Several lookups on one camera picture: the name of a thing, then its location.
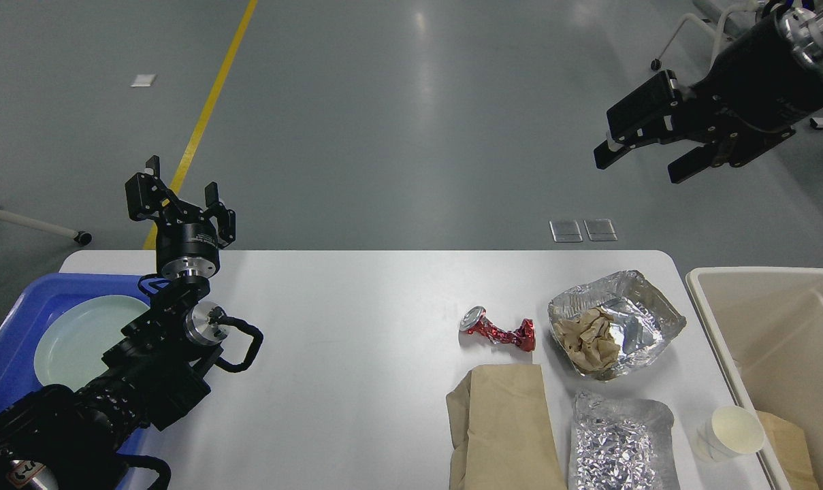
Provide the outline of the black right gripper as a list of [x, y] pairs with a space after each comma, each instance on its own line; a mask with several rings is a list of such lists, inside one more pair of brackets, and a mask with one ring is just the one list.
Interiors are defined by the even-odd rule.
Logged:
[[[714, 134], [668, 165], [673, 184], [707, 168], [746, 165], [823, 108], [823, 7], [770, 13], [720, 53], [692, 90], [713, 103]], [[684, 140], [687, 102], [672, 69], [655, 73], [607, 110], [596, 167], [605, 170], [632, 149]]]

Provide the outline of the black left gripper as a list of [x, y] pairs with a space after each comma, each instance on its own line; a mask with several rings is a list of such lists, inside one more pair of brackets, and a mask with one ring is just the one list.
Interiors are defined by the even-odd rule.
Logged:
[[[206, 221], [167, 223], [180, 215], [180, 201], [163, 183], [160, 158], [147, 159], [144, 171], [138, 171], [125, 183], [128, 217], [133, 221], [159, 221], [156, 236], [157, 272], [165, 279], [181, 276], [211, 278], [219, 271], [219, 249], [235, 242], [236, 214], [219, 198], [215, 181], [204, 188]], [[214, 218], [215, 226], [209, 221]]]

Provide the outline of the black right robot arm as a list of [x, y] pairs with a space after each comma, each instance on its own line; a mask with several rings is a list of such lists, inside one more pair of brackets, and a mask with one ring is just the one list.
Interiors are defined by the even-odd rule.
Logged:
[[823, 1], [775, 5], [713, 57], [701, 80], [686, 86], [672, 69], [657, 69], [611, 106], [595, 164], [607, 169], [634, 149], [690, 140], [697, 147], [668, 165], [681, 183], [710, 167], [750, 163], [822, 108]]

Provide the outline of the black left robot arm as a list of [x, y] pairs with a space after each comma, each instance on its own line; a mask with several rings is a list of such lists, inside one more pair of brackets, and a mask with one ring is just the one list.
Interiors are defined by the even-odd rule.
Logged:
[[132, 468], [155, 472], [150, 488], [167, 488], [165, 460], [121, 453], [122, 445], [138, 429], [165, 430], [188, 415], [211, 393], [210, 369], [243, 372], [261, 350], [258, 328], [206, 301], [219, 251], [236, 235], [217, 183], [205, 187], [203, 207], [183, 201], [154, 155], [125, 195], [131, 220], [157, 229], [156, 271], [138, 280], [150, 306], [103, 354], [104, 373], [78, 390], [47, 385], [0, 412], [0, 489], [115, 489]]

